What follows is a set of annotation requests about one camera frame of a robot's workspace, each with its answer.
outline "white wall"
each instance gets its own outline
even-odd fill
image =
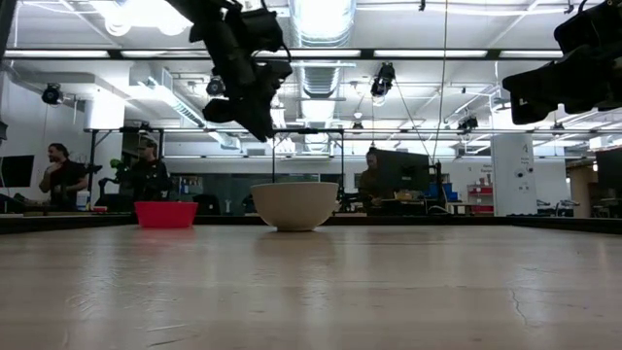
[[[205,159],[166,159],[171,173],[271,173],[272,160],[269,158],[205,158]],[[443,173],[449,173],[454,192],[462,200],[467,200],[467,185],[476,184],[492,172],[492,164],[486,159],[442,160]],[[346,192],[354,192],[354,176],[366,169],[364,158],[346,158]],[[341,173],[341,160],[281,160],[276,161],[277,173]],[[566,184],[566,165],[559,159],[537,159],[535,165],[537,198],[551,202],[552,205],[570,197]]]
[[[51,107],[41,101],[41,95],[12,83],[2,74],[0,115],[9,127],[8,140],[0,146],[0,156],[35,156],[29,188],[2,189],[10,195],[21,193],[32,199],[48,198],[39,188],[39,181],[50,165],[48,145],[59,142],[71,153],[71,159],[87,161],[90,137],[83,132],[84,113],[67,106]]]

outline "ceiling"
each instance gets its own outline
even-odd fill
[[[295,39],[288,15],[286,0],[267,0],[271,9],[279,12],[279,22],[286,35],[286,42],[295,48]],[[601,1],[589,1],[598,4]],[[358,0],[354,16],[354,27],[350,48],[356,49],[437,49],[442,50],[445,40],[445,14],[440,11],[443,0],[428,0],[428,8],[417,11],[419,2]],[[447,16],[447,48],[450,49],[542,49],[558,50],[553,31],[569,15],[562,13],[530,16],[473,16],[458,15],[456,11],[508,12],[508,11],[562,11],[568,0],[450,0]],[[9,39],[9,48],[36,49],[202,49],[203,44],[190,44],[188,30],[177,36],[162,34],[157,28],[132,27],[121,37],[110,35],[104,18],[93,12],[89,1],[21,1],[14,27]],[[417,60],[395,61],[397,84],[387,95],[382,106],[373,106],[368,95],[369,82],[380,68],[382,60],[344,60],[339,89],[334,98],[345,99],[336,103],[329,127],[349,128],[355,120],[355,112],[363,114],[363,126],[367,131],[411,127],[435,129],[442,120],[441,128],[456,127],[456,121],[466,115],[461,107],[468,106],[470,113],[479,121],[480,128],[489,128],[491,112],[489,98],[479,93],[498,96],[495,88],[504,77],[535,69],[545,62],[532,60],[512,61],[460,61]],[[148,120],[153,125],[166,127],[185,126],[172,109],[156,99],[136,96],[136,89],[127,79],[127,71],[144,61],[113,60],[16,60],[13,64],[21,73],[63,73],[86,72],[108,81],[124,91],[134,100],[126,110],[127,119]],[[212,63],[210,60],[153,60],[152,69],[166,68],[174,80],[174,91],[200,111],[207,103],[204,92],[209,81]],[[441,82],[444,77],[444,88]],[[278,92],[286,109],[285,122],[288,126],[304,123],[301,115],[300,86],[293,74]],[[562,111],[551,114],[546,122],[536,125],[550,127],[555,119],[565,118]],[[594,128],[606,123],[617,127],[622,123],[618,113],[597,114],[576,122],[571,128]],[[396,139],[417,139],[409,134],[389,134]],[[372,135],[361,133],[350,135],[353,139],[370,140]],[[553,135],[536,135],[536,139],[550,140]],[[568,138],[581,144],[591,136],[576,135]],[[460,140],[464,136],[443,135],[441,138]]]

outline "white pillar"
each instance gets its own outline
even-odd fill
[[[121,149],[123,144],[123,135],[118,132],[110,133],[106,136],[105,129],[118,129],[123,127],[123,119],[125,116],[125,101],[113,95],[106,90],[100,90],[95,94],[93,100],[86,102],[85,106],[86,129],[102,129],[97,134],[100,140],[106,137],[95,148],[95,164],[102,165],[103,168],[93,176],[93,187],[91,190],[91,203],[97,202],[99,199],[99,180],[103,178],[115,178],[116,170],[110,167],[110,160],[121,159]],[[119,186],[108,184],[106,193],[118,193]]]
[[[532,135],[495,135],[492,155],[495,216],[537,214]]]

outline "ventilation duct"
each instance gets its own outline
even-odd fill
[[[341,48],[348,45],[356,0],[290,0],[295,44],[302,48]],[[339,86],[341,68],[302,67],[299,69],[301,97],[330,98]],[[302,116],[314,124],[328,127],[334,114],[334,101],[301,101]],[[308,151],[328,149],[328,137],[305,136]]]

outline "black shirt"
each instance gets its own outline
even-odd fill
[[[75,209],[77,192],[68,192],[65,189],[80,183],[86,176],[85,166],[65,160],[60,168],[50,174],[50,204],[64,209]],[[54,189],[61,186],[61,192],[57,193]]]
[[[141,159],[131,169],[134,200],[161,200],[162,192],[171,188],[166,165],[159,159]]]

